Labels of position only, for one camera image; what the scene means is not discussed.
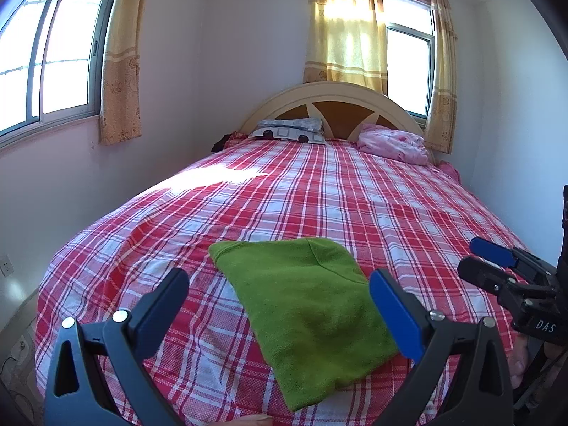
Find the pink pillow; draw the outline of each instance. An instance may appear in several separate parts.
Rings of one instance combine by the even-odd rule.
[[[357,149],[410,165],[428,165],[428,151],[421,136],[380,125],[365,123],[362,126]]]
[[[450,162],[445,162],[444,160],[442,160],[440,163],[438,163],[437,167],[442,173],[447,174],[447,176],[461,185],[461,176],[459,175],[459,171],[456,170]]]

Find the floral curtain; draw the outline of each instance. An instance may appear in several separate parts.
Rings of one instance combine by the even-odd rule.
[[[115,0],[107,34],[100,110],[100,142],[105,145],[142,135],[138,39],[145,0]]]
[[[310,0],[304,83],[348,82],[387,94],[383,0]]]
[[[448,0],[432,0],[432,14],[436,27],[436,70],[432,105],[424,140],[428,148],[445,154],[452,153],[457,107],[455,69],[457,36],[454,32],[451,11]]]

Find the floor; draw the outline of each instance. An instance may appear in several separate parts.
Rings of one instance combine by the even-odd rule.
[[[35,377],[35,324],[38,296],[33,295],[0,332],[0,380],[22,412],[43,424],[43,398]]]

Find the wall socket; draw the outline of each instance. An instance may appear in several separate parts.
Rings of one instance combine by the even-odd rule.
[[[0,269],[2,270],[4,277],[8,277],[13,273],[13,266],[7,254],[0,256]]]

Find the pillow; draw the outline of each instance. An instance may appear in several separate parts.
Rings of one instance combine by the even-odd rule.
[[[325,144],[323,133],[313,133],[300,128],[291,127],[263,127],[256,129],[252,137],[264,139],[283,139],[288,141],[304,142],[309,144]]]
[[[357,149],[410,165],[428,165],[428,151],[421,136],[380,125],[365,123],[362,126]]]
[[[252,137],[284,139],[309,144],[325,144],[320,119],[261,120]]]
[[[442,160],[440,163],[438,163],[437,167],[442,173],[449,176],[461,186],[461,175],[450,162],[445,162]]]
[[[264,127],[285,127],[298,128],[304,131],[312,131],[314,133],[323,132],[321,119],[296,119],[296,120],[261,120],[256,125],[257,128]]]

